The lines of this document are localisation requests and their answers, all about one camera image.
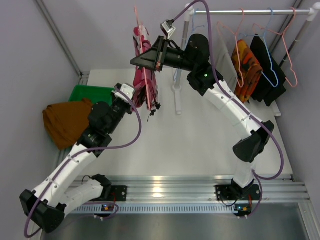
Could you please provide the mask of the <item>brown trousers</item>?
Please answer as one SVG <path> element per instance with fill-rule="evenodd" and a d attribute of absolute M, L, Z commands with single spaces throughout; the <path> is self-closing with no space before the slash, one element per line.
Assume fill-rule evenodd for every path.
<path fill-rule="evenodd" d="M 59 150 L 73 146 L 89 126 L 93 103 L 88 98 L 48 105 L 43 110 L 44 128 Z"/>

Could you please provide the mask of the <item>pink camouflage trousers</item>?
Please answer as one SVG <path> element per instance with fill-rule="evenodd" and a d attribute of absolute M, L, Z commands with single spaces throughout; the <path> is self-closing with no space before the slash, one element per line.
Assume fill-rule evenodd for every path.
<path fill-rule="evenodd" d="M 152 47 L 149 36 L 149 32 L 144 25 L 133 29 L 133 43 L 136 57 L 139 57 L 140 54 L 145 53 Z M 143 104 L 146 104 L 149 117 L 154 116 L 156 111 L 161 107 L 158 100 L 159 92 L 155 72 L 136 66 L 133 87 L 135 88 L 133 95 L 135 107 L 141 108 Z"/>

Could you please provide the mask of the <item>light blue wire hanger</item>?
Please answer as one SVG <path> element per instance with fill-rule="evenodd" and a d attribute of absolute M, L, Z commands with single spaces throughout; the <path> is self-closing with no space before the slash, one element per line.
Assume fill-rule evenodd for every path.
<path fill-rule="evenodd" d="M 184 27 L 182 33 L 182 40 L 181 40 L 181 49 L 185 50 L 187 43 L 191 37 L 191 35 L 195 34 L 197 29 L 205 29 L 208 24 L 205 23 L 203 25 L 195 25 L 195 16 L 199 9 L 192 8 L 191 10 L 186 11 L 184 15 Z"/>

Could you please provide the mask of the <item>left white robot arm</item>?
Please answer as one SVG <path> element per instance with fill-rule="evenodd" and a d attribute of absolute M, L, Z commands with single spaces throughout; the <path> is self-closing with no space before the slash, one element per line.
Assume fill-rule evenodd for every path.
<path fill-rule="evenodd" d="M 104 175 L 96 174 L 81 186 L 68 190 L 74 180 L 105 150 L 111 150 L 111 134 L 125 114 L 136 111 L 131 97 L 116 93 L 111 105 L 98 102 L 88 116 L 89 126 L 72 147 L 69 155 L 40 185 L 24 190 L 19 200 L 27 220 L 24 228 L 26 238 L 29 223 L 34 222 L 40 230 L 50 234 L 67 215 L 82 206 L 94 202 L 106 202 L 112 192 L 112 182 Z"/>

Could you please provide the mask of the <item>grey trousers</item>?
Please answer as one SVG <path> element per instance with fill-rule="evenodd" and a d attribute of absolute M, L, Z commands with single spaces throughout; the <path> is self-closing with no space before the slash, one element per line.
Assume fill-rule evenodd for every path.
<path fill-rule="evenodd" d="M 223 39 L 219 38 L 214 50 L 214 61 L 218 72 L 234 92 L 237 86 L 238 75 L 230 57 L 228 48 Z"/>

